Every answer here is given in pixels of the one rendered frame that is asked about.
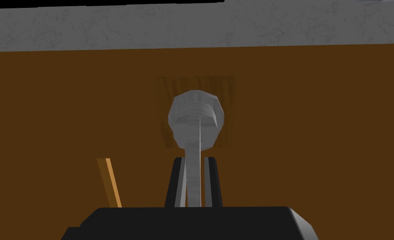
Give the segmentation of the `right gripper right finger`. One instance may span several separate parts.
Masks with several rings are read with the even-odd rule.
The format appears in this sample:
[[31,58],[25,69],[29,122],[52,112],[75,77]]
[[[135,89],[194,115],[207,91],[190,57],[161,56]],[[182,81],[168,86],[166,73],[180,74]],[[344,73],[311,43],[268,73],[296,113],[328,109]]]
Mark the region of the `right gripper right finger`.
[[204,157],[204,207],[223,207],[217,161]]

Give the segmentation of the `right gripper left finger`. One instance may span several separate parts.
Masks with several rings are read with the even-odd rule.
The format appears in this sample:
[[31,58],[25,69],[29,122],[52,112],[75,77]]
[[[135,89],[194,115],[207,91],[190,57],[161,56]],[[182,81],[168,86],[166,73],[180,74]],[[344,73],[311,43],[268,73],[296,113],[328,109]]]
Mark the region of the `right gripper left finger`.
[[186,162],[184,157],[177,157],[172,166],[164,207],[186,206]]

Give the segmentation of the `orange narrow strip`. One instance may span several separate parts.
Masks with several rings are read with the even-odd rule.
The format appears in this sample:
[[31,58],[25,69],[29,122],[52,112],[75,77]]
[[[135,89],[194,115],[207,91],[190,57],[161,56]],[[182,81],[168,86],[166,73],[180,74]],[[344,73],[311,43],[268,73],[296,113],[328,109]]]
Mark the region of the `orange narrow strip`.
[[107,195],[109,207],[121,208],[122,204],[110,158],[97,158],[96,160],[101,173],[102,182]]

